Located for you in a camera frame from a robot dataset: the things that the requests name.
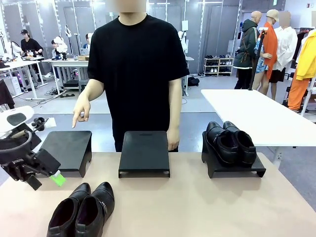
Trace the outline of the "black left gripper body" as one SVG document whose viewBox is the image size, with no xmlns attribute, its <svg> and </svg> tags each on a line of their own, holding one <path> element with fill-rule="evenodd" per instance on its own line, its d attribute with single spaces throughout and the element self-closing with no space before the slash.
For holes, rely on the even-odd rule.
<svg viewBox="0 0 316 237">
<path fill-rule="evenodd" d="M 1 153 L 0 166 L 15 181 L 37 182 L 36 173 L 28 166 L 33 165 L 35 153 Z"/>
</svg>

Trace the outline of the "person's right hand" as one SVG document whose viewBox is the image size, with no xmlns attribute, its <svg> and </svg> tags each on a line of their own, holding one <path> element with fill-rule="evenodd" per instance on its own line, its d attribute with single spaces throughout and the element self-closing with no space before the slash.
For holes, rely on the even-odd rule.
<svg viewBox="0 0 316 237">
<path fill-rule="evenodd" d="M 75 128 L 78 122 L 89 120 L 90 101 L 85 95 L 80 95 L 73 110 L 72 128 Z"/>
</svg>

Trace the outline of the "person's left hand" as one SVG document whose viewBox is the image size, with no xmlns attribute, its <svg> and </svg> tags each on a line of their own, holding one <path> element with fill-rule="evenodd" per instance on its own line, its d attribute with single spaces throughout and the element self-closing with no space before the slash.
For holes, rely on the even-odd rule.
<svg viewBox="0 0 316 237">
<path fill-rule="evenodd" d="M 176 150 L 180 142 L 180 133 L 178 128 L 170 128 L 167 130 L 168 150 Z"/>
</svg>

